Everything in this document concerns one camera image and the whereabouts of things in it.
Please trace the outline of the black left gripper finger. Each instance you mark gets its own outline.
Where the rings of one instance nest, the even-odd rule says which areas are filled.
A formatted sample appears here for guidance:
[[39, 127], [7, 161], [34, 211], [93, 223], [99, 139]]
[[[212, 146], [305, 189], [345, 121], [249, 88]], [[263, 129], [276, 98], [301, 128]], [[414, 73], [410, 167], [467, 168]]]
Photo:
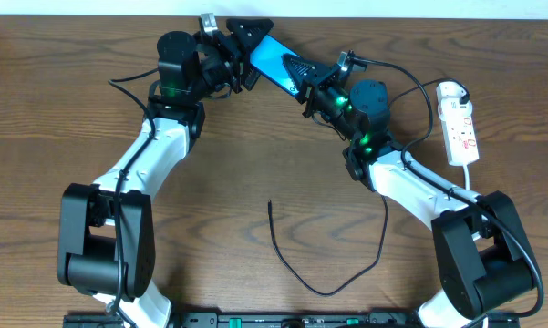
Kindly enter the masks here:
[[242, 84], [246, 90], [252, 90], [261, 73], [254, 67], [249, 67], [242, 75]]
[[229, 18], [226, 27], [244, 51], [254, 51], [274, 27], [271, 19]]

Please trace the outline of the blue Galaxy smartphone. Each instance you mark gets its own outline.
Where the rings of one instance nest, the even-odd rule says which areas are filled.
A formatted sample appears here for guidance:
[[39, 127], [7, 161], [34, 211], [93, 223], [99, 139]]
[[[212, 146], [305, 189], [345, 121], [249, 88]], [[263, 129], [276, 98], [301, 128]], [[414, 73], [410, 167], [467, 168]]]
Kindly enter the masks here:
[[282, 55], [297, 55], [284, 44], [267, 35], [257, 48], [250, 54], [250, 64], [260, 71], [261, 75], [279, 86], [292, 97], [296, 97], [299, 87], [296, 87], [282, 64]]

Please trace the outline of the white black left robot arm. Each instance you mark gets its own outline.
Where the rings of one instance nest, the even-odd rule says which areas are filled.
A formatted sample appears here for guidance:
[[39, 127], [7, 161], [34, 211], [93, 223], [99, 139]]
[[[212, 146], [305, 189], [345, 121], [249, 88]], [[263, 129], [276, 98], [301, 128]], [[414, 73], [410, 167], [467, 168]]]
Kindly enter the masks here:
[[120, 160], [92, 183], [73, 183], [61, 200], [57, 278], [105, 305], [102, 314], [70, 314], [66, 327], [166, 327], [171, 301], [152, 280], [152, 203], [172, 169], [191, 151], [205, 120], [203, 100], [251, 89], [251, 53], [269, 19], [230, 18], [220, 31], [211, 14], [195, 34], [158, 41], [157, 66], [141, 130]]

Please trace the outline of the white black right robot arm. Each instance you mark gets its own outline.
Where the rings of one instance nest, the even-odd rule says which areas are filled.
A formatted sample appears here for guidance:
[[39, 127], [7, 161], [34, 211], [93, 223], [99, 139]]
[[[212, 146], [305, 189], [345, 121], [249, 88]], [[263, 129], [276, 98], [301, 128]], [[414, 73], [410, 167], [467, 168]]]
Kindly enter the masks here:
[[320, 114], [348, 140], [343, 155], [351, 178], [431, 231], [441, 290], [417, 309], [422, 326], [491, 327], [541, 310], [541, 271], [512, 200], [461, 188], [414, 160], [389, 131], [385, 84], [363, 80], [344, 89], [351, 71], [369, 60], [353, 53], [331, 67], [293, 54], [281, 60], [305, 117]]

